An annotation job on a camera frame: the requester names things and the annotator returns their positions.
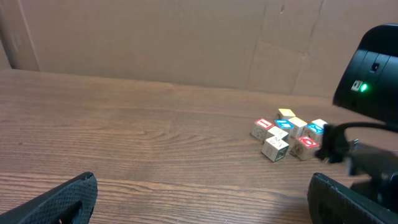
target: wooden tabletop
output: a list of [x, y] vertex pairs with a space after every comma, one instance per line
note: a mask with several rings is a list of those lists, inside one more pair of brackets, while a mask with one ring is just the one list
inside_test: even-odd
[[312, 174], [353, 179], [316, 159], [264, 157], [249, 133], [278, 108], [365, 119], [327, 98], [3, 70], [0, 213], [91, 171], [90, 223], [309, 223]]

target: black plastic part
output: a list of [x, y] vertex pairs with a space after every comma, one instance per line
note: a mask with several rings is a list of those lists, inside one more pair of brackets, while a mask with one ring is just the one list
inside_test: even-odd
[[394, 212], [319, 173], [311, 179], [308, 204], [314, 224], [398, 223]]
[[0, 215], [1, 224], [87, 224], [98, 194], [97, 181], [85, 172]]
[[[369, 30], [344, 72], [333, 104], [386, 123], [398, 124], [397, 40], [397, 24]], [[368, 89], [364, 92], [351, 90], [356, 80], [367, 83]]]

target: wooden table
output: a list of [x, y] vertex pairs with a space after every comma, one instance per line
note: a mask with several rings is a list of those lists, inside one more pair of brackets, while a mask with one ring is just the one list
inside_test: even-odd
[[316, 159], [264, 157], [249, 133], [277, 108], [364, 119], [326, 98], [4, 70], [0, 212], [88, 170], [91, 223], [309, 223], [312, 174], [353, 179]]

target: stack of blocks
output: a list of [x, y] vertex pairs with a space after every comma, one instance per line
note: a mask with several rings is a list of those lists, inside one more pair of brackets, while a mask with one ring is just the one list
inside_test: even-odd
[[259, 119], [254, 123], [251, 134], [264, 142], [261, 152], [273, 162], [284, 158], [288, 149], [301, 160], [306, 160], [313, 158], [320, 148], [325, 124], [321, 119], [307, 124], [292, 110], [279, 109], [274, 123]]

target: table surface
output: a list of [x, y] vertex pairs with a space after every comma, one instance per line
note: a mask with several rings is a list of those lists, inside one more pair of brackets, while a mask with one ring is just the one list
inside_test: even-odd
[[278, 108], [306, 121], [366, 120], [327, 98], [3, 70], [0, 213], [91, 171], [90, 223], [309, 223], [313, 173], [353, 178], [316, 159], [264, 157], [249, 133]]

